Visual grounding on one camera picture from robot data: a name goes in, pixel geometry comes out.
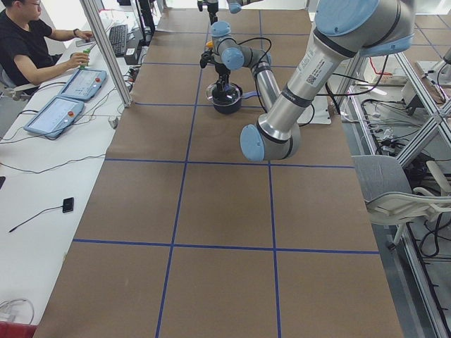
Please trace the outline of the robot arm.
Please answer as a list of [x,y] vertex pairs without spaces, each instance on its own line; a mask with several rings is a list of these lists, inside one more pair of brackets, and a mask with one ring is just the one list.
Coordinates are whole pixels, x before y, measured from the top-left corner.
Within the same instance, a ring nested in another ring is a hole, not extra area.
[[[239,13],[244,6],[250,5],[260,0],[227,0],[228,10],[232,14]],[[218,0],[199,0],[197,1],[197,8],[200,12],[207,9],[209,13],[210,25],[213,25],[218,21],[217,13],[219,11]]]
[[413,41],[415,1],[319,1],[308,47],[283,89],[262,50],[240,46],[230,24],[211,26],[215,60],[229,70],[249,68],[266,112],[243,127],[240,147],[250,161],[289,158],[300,145],[298,118],[344,60],[407,50]]

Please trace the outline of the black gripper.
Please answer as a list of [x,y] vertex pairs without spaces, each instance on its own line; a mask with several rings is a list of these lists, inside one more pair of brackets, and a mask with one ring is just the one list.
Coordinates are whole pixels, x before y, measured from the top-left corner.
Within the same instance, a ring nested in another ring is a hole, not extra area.
[[230,70],[224,64],[216,63],[215,71],[218,74],[216,89],[219,92],[224,92],[229,86]]

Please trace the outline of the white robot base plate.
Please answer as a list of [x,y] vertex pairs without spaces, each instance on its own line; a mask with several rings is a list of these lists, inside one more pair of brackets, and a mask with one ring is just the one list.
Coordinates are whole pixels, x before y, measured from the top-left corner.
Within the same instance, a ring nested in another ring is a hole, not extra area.
[[304,112],[297,119],[299,125],[304,124],[317,124],[317,125],[330,125],[331,117],[328,111],[328,100],[325,96],[315,98],[312,105],[305,108]]

